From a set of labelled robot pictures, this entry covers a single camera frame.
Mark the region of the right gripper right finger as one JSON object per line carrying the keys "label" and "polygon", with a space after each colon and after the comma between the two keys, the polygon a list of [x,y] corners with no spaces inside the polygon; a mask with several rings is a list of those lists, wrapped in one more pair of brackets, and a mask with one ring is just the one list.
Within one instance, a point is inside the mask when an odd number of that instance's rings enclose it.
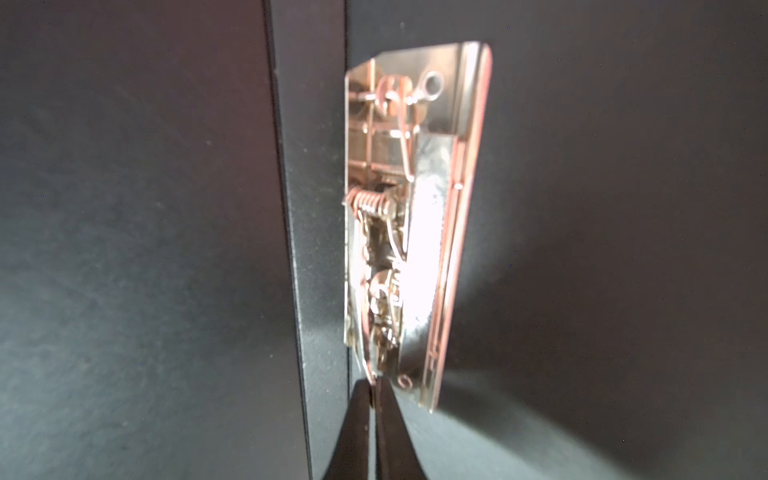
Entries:
{"label": "right gripper right finger", "polygon": [[426,480],[390,381],[376,380],[376,478],[379,480]]}

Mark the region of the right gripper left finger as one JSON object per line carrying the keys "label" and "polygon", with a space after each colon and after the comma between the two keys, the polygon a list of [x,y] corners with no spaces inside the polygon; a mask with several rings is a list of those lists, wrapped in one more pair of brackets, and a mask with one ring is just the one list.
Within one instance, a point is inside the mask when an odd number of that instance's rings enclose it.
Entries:
{"label": "right gripper left finger", "polygon": [[369,437],[371,385],[357,381],[340,428],[324,480],[367,480],[369,474]]}

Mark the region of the blue clip folder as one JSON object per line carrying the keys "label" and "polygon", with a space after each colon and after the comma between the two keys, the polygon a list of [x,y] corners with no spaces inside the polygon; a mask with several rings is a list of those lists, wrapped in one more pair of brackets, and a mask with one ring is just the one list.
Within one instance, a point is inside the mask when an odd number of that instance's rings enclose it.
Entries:
{"label": "blue clip folder", "polygon": [[767,475],[763,1],[5,1],[1,475],[319,479],[345,70],[493,70],[431,479]]}

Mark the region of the metal folder lever clip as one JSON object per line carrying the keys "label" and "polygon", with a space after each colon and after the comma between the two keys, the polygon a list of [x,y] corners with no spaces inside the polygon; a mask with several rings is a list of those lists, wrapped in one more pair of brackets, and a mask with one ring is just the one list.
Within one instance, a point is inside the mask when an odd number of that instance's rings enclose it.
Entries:
{"label": "metal folder lever clip", "polygon": [[378,54],[345,75],[344,342],[371,381],[438,405],[492,51]]}

